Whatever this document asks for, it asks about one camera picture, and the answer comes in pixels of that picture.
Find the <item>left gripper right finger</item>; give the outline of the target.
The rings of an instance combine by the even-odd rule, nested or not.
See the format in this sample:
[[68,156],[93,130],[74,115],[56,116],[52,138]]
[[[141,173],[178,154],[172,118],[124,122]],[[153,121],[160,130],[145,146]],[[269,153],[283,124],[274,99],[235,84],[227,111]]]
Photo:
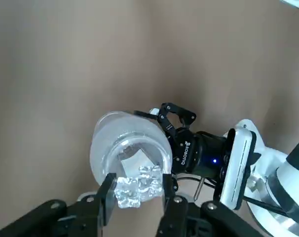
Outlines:
[[157,237],[261,237],[223,204],[207,201],[199,207],[174,191],[173,176],[163,174],[164,214]]

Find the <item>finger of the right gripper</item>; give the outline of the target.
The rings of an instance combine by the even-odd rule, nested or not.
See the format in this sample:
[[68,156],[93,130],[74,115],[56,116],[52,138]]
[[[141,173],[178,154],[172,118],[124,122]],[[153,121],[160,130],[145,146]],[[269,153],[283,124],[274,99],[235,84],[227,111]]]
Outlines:
[[173,188],[173,191],[177,192],[178,189],[179,189],[177,174],[172,170],[171,175],[172,175],[172,188]]
[[[178,116],[180,123],[182,124],[181,127],[175,128],[168,119],[169,113]],[[173,103],[163,103],[158,110],[152,109],[148,113],[135,110],[134,115],[157,121],[167,137],[193,137],[193,133],[190,131],[189,127],[195,121],[196,114]]]

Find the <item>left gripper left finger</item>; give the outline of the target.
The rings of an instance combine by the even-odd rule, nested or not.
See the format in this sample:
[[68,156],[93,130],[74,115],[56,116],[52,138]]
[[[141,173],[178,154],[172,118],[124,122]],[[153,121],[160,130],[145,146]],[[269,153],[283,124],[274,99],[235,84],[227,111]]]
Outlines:
[[0,230],[0,237],[101,237],[116,203],[116,174],[109,173],[95,194],[67,205],[52,199]]

